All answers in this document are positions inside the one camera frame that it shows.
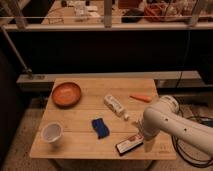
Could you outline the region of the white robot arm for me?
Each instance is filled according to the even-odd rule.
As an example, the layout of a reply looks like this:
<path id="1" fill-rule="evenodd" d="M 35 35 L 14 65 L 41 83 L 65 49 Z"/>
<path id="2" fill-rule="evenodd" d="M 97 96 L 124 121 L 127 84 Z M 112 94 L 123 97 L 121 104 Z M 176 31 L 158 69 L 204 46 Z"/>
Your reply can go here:
<path id="1" fill-rule="evenodd" d="M 164 131 L 213 157 L 213 128 L 178 116 L 179 109 L 179 103 L 172 96 L 155 100 L 138 119 L 140 133 L 149 141 Z"/>

